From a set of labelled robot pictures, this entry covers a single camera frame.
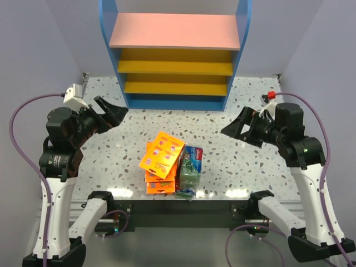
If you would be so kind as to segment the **green sponge pack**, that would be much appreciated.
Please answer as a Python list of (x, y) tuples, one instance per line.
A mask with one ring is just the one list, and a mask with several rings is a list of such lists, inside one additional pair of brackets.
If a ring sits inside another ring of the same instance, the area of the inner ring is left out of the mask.
[(202, 147), (184, 147), (180, 160), (179, 189), (194, 191), (200, 183), (202, 168)]
[(195, 196), (194, 190), (177, 190), (175, 192), (175, 197), (180, 200), (191, 201)]

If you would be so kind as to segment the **orange sponge box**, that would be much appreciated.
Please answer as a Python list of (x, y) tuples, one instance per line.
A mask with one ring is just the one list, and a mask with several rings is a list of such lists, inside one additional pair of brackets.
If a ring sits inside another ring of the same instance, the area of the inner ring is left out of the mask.
[(159, 178), (166, 179), (184, 146), (183, 140), (161, 131), (147, 149), (139, 167)]
[(148, 142), (139, 167), (159, 179), (168, 181), (175, 177), (183, 146), (176, 142)]
[(146, 192), (148, 194), (172, 194), (175, 192), (175, 182), (148, 182)]

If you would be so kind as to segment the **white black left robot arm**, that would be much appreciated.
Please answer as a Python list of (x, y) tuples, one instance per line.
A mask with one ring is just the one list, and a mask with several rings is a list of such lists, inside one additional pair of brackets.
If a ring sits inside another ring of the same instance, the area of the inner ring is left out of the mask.
[(128, 113), (128, 108), (115, 106), (100, 96), (94, 101), (102, 114), (81, 104), (75, 109), (59, 107), (47, 115), (48, 136), (39, 158), (44, 177), (41, 222), (33, 252), (23, 259), (23, 266), (82, 266), (95, 226), (115, 210), (111, 192), (93, 191), (80, 216), (69, 224), (72, 194), (83, 159), (81, 147), (94, 134), (119, 126)]

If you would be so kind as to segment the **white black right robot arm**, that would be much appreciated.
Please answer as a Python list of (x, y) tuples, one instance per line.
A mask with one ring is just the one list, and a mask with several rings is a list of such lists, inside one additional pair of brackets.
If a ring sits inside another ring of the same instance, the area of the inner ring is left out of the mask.
[[(320, 141), (305, 136), (303, 118), (303, 110), (295, 103), (277, 104), (273, 121), (244, 107), (238, 117), (221, 130), (226, 136), (256, 147), (267, 143), (278, 148), (297, 185), (304, 219), (283, 207), (268, 190), (252, 193), (245, 212), (260, 213), (271, 219), (287, 237), (289, 249), (300, 263), (355, 251), (355, 242), (344, 236), (333, 212), (330, 219), (337, 232), (335, 236), (327, 225), (323, 207), (329, 210), (333, 207), (328, 188), (319, 185), (326, 160)], [(325, 205), (320, 200), (321, 193), (325, 193)]]

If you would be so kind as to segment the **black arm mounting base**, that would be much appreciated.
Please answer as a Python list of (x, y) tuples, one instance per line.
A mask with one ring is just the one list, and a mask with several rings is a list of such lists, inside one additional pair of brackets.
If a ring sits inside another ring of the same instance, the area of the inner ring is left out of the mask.
[(136, 228), (225, 228), (233, 230), (244, 224), (269, 226), (271, 220), (258, 214), (246, 216), (246, 200), (116, 200), (116, 208), (128, 214), (103, 217), (95, 232), (110, 234)]

